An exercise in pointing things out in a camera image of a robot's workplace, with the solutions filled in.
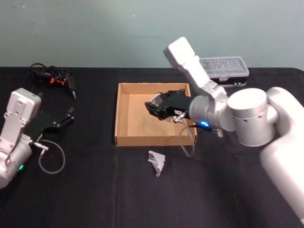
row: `cylindrical joint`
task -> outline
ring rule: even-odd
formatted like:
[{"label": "cylindrical joint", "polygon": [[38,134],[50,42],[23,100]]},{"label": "cylindrical joint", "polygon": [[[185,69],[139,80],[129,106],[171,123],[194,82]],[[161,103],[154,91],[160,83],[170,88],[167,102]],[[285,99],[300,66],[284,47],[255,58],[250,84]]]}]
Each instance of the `cylindrical joint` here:
[{"label": "cylindrical joint", "polygon": [[0,161],[0,189],[8,185],[10,180],[18,172],[19,167],[25,163],[31,154],[32,150],[30,146],[19,141],[9,156],[4,161]]},{"label": "cylindrical joint", "polygon": [[267,122],[267,96],[261,89],[250,88],[234,93],[228,99],[238,140],[246,146],[261,146],[274,137]]},{"label": "cylindrical joint", "polygon": [[267,123],[275,124],[278,121],[278,119],[279,119],[279,113],[271,104],[268,104]]},{"label": "cylindrical joint", "polygon": [[208,111],[209,98],[206,96],[195,97],[189,106],[189,117],[193,122],[208,122],[210,128],[218,128],[218,113]]}]

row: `plastic case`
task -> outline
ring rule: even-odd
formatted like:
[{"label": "plastic case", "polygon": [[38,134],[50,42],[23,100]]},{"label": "plastic case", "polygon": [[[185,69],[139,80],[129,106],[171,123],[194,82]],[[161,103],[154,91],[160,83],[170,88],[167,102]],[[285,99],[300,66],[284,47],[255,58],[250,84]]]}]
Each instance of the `plastic case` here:
[{"label": "plastic case", "polygon": [[200,58],[211,80],[224,87],[244,86],[249,70],[242,57]]}]

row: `gray cable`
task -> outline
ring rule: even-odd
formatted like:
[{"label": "gray cable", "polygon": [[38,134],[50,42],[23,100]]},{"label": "gray cable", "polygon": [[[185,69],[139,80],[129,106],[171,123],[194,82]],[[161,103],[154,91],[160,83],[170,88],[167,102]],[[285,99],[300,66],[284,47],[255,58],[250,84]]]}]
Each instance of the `gray cable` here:
[{"label": "gray cable", "polygon": [[38,160],[40,168],[41,168],[44,172],[46,172],[46,173],[48,173],[48,174],[57,174],[57,173],[61,172],[61,171],[63,170],[65,164],[66,164],[66,156],[65,156],[65,153],[63,152],[63,149],[62,149],[57,143],[55,143],[55,142],[53,142],[53,141],[45,140],[45,139],[40,139],[39,142],[40,142],[40,141],[42,141],[42,142],[47,142],[47,143],[49,142],[49,143],[52,143],[52,144],[54,144],[55,146],[57,146],[57,147],[60,149],[60,151],[62,152],[62,158],[63,158],[61,168],[60,168],[59,170],[57,170],[57,171],[51,172],[51,171],[47,171],[45,168],[43,168],[43,166],[42,166],[42,164],[41,164],[41,159],[42,159],[43,154],[41,154],[41,155],[39,156],[39,160]]},{"label": "gray cable", "polygon": [[[185,154],[188,156],[188,157],[192,157],[195,153],[195,145],[194,145],[194,137],[193,137],[193,134],[191,133],[190,131],[190,128],[184,123],[184,122],[181,122],[185,127],[180,131],[180,134],[179,134],[179,140],[180,140],[180,146],[182,148],[182,150],[185,152]],[[183,145],[183,142],[182,142],[182,137],[181,137],[181,134],[184,130],[187,130],[188,132],[188,136],[191,138],[192,140],[192,152],[191,154],[188,154],[185,146]]]}]

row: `white plastic piece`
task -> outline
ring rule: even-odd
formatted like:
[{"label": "white plastic piece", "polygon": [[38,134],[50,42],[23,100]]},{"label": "white plastic piece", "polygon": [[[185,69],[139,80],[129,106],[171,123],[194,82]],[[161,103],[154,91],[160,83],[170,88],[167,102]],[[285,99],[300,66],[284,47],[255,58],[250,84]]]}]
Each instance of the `white plastic piece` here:
[{"label": "white plastic piece", "polygon": [[164,53],[171,65],[185,74],[198,93],[211,81],[185,37],[170,44]]},{"label": "white plastic piece", "polygon": [[149,151],[148,161],[152,163],[156,170],[156,176],[159,177],[162,172],[163,166],[165,165],[165,155],[154,151]]}]

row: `small white object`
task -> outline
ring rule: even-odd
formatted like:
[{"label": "small white object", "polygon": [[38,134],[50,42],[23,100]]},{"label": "small white object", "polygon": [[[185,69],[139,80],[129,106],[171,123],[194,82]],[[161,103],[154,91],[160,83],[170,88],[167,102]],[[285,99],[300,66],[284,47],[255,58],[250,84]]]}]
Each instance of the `small white object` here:
[{"label": "small white object", "polygon": [[152,165],[156,170],[156,176],[159,177],[166,161],[165,155],[154,151],[149,151],[148,161],[152,163]]},{"label": "small white object", "polygon": [[182,114],[182,111],[174,110],[174,113],[175,113],[176,115],[181,115],[181,114]]}]

